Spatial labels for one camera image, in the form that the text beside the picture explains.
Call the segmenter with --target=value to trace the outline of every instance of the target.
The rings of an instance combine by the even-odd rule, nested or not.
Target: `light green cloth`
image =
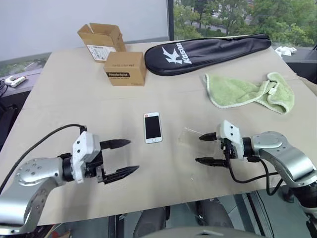
[[[219,108],[232,108],[257,102],[277,113],[290,112],[295,102],[292,89],[279,73],[269,73],[267,78],[268,80],[261,85],[255,85],[206,74],[207,92],[212,103]]]

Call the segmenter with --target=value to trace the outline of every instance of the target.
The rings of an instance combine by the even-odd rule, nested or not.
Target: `white device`
[[[97,135],[84,131],[73,144],[72,175],[77,183],[83,183],[86,163],[99,154],[100,142]]]
[[[151,144],[161,142],[163,137],[159,113],[145,113],[143,115],[143,120],[145,143]]]
[[[26,77],[22,76],[17,79],[15,79],[13,76],[10,76],[9,78],[5,79],[5,84],[15,88],[18,86],[20,83],[24,82],[26,80]]]

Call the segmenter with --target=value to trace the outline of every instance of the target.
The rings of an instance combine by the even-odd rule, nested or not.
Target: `window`
[[[317,43],[316,0],[174,0],[173,15],[175,40],[266,33],[275,46]]]
[[[0,65],[0,77],[43,68],[49,57]]]

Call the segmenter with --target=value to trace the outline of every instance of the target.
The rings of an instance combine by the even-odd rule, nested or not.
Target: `small brown box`
[[[110,52],[104,66],[113,86],[143,86],[146,74],[142,52]]]
[[[85,24],[77,33],[95,62],[104,63],[110,52],[126,51],[117,25],[90,23],[90,27]]]

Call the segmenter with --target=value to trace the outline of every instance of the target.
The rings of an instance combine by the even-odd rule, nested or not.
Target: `smartphone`
[[[144,134],[145,143],[151,144],[162,141],[162,130],[160,127],[159,113],[145,113]]]

